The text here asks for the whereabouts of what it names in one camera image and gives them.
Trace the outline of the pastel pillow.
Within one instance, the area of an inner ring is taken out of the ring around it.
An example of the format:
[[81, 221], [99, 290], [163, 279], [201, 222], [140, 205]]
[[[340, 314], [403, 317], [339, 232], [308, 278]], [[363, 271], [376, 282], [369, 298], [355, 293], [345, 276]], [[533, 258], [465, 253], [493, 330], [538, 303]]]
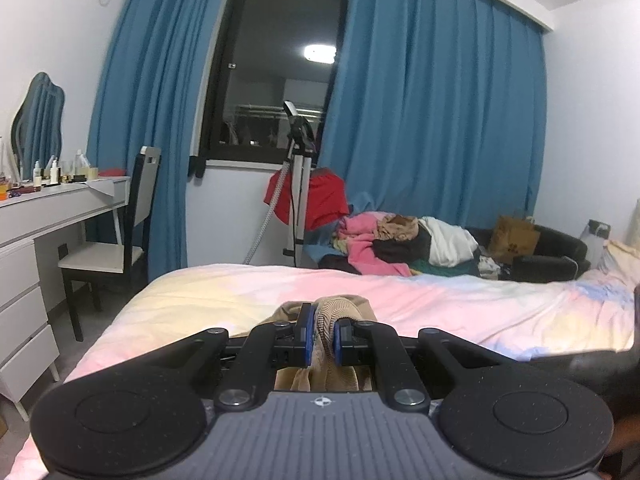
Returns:
[[640, 278], [640, 254], [638, 249], [618, 240], [608, 240], [597, 263], [597, 269], [606, 274], [616, 274], [634, 284]]

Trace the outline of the left blue curtain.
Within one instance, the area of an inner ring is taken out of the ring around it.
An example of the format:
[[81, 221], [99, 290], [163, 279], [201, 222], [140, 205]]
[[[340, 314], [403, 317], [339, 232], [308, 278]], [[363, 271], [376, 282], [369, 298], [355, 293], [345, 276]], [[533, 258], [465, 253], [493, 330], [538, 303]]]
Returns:
[[160, 149], [149, 277], [186, 266], [186, 182], [198, 97], [222, 0], [126, 0], [108, 47], [88, 135], [90, 162], [131, 169]]

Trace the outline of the right blue curtain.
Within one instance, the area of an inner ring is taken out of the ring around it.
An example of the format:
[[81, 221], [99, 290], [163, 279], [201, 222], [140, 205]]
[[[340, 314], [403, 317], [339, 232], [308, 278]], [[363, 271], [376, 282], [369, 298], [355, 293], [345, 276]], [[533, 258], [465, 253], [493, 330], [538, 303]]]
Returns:
[[542, 35], [498, 0], [348, 0], [320, 164], [378, 210], [479, 228], [530, 216]]

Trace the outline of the tan garment on pile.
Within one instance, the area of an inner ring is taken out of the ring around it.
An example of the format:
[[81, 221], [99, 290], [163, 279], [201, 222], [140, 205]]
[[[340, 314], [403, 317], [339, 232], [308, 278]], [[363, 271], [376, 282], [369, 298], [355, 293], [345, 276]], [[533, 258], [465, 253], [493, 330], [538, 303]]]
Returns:
[[416, 217], [406, 217], [401, 214], [388, 214], [378, 220], [375, 237], [378, 240], [396, 240], [408, 242], [419, 234], [419, 222]]

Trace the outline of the pink garment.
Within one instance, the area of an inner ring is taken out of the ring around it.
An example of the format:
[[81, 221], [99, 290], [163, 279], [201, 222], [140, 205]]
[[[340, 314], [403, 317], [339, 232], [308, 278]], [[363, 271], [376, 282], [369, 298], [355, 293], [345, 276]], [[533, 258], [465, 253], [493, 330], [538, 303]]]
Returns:
[[333, 244], [344, 249], [348, 263], [362, 275], [395, 275], [408, 278], [411, 275], [407, 263], [388, 263], [373, 251], [378, 222], [386, 214], [367, 211], [352, 217], [343, 217], [337, 223]]

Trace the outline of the silver tripod stand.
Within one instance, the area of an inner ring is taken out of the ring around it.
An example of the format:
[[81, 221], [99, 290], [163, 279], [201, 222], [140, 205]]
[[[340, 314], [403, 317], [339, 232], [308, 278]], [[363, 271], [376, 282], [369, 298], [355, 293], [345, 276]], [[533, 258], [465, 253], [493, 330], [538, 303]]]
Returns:
[[262, 242], [269, 222], [276, 212], [277, 204], [280, 202], [287, 177], [290, 177], [291, 181], [290, 190], [285, 196], [285, 205], [288, 206], [290, 215], [288, 216], [288, 244], [283, 248], [282, 254], [291, 258], [294, 266], [302, 261], [311, 166], [316, 148], [314, 147], [314, 133], [311, 125], [306, 117], [299, 114], [294, 103], [285, 100], [283, 110], [290, 125], [285, 159], [278, 171], [277, 182], [268, 203], [268, 211], [243, 260], [244, 264], [252, 262]]

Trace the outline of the pastel tie-dye bed duvet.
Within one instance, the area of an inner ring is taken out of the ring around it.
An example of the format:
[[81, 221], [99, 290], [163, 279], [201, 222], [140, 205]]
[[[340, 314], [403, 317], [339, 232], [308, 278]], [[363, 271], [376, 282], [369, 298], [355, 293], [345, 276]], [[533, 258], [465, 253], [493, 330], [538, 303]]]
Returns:
[[212, 264], [35, 405], [14, 479], [594, 479], [639, 393], [639, 265], [549, 284]]

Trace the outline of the black sofa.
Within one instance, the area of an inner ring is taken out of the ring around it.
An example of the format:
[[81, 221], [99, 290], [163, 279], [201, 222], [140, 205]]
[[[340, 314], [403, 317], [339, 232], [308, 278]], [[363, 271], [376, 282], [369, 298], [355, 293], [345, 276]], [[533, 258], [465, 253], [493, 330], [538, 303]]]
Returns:
[[[532, 222], [540, 237], [531, 256], [516, 257], [511, 264], [499, 263], [500, 281], [546, 284], [551, 282], [575, 281], [590, 267], [587, 260], [587, 245], [574, 236], [560, 231], [537, 226]], [[488, 246], [492, 229], [468, 228], [480, 247], [488, 256]]]

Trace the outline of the black garment on pile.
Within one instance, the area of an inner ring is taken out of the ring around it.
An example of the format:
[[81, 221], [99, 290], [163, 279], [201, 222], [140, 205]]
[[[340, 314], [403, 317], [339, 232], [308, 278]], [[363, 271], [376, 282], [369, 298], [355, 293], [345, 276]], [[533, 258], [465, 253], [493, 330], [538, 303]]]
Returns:
[[431, 244], [431, 234], [420, 226], [412, 240], [374, 240], [372, 250], [376, 258], [387, 263], [413, 263], [430, 258]]

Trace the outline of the white dressing table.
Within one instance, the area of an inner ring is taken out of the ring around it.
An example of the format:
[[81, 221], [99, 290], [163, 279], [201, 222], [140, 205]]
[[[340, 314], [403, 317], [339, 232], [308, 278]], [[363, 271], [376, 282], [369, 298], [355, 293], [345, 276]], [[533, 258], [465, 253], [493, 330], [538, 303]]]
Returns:
[[41, 292], [35, 239], [128, 204], [130, 179], [47, 186], [1, 203], [1, 396], [27, 422], [22, 400], [60, 355]]

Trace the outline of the brown paper bag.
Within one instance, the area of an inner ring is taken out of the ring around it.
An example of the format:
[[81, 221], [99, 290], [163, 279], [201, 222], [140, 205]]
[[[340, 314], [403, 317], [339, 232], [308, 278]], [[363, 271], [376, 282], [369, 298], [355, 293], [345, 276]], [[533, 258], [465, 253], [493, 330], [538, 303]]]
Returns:
[[500, 216], [492, 231], [488, 252], [498, 263], [511, 264], [516, 257], [533, 255], [539, 237], [532, 222]]

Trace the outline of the white garment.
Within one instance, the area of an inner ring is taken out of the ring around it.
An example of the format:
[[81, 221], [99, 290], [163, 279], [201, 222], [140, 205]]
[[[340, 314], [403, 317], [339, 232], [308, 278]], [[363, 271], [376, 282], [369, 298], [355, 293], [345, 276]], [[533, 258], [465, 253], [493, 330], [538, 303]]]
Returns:
[[431, 237], [428, 262], [432, 266], [453, 268], [474, 259], [478, 243], [468, 230], [434, 217], [422, 217], [418, 221]]

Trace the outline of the wavy framed mirror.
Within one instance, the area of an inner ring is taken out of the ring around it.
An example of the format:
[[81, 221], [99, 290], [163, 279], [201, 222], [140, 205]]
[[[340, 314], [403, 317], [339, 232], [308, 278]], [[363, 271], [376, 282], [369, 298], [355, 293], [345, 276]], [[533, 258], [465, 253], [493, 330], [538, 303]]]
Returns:
[[12, 151], [22, 180], [32, 178], [36, 162], [47, 166], [62, 152], [64, 90], [45, 72], [36, 73], [11, 128]]

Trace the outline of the tan trousers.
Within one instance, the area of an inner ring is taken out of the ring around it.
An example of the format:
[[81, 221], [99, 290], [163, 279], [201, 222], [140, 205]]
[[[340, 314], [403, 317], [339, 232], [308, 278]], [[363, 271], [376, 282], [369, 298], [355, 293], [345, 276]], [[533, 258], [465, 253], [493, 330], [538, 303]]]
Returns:
[[364, 365], [338, 366], [333, 350], [335, 323], [341, 318], [376, 322], [366, 298], [332, 296], [319, 298], [312, 304], [314, 314], [314, 353], [312, 354], [308, 392], [372, 391], [372, 373]]

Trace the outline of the blue curtain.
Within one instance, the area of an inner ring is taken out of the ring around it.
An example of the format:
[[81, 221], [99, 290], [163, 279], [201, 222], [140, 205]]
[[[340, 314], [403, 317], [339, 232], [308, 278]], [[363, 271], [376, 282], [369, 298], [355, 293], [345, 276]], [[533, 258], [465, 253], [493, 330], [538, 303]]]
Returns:
[[498, 0], [348, 0], [320, 164], [378, 210], [479, 228], [530, 216], [542, 35]]
[[186, 182], [198, 97], [222, 0], [126, 0], [108, 47], [88, 135], [90, 162], [131, 169], [160, 149], [149, 277], [186, 266]]

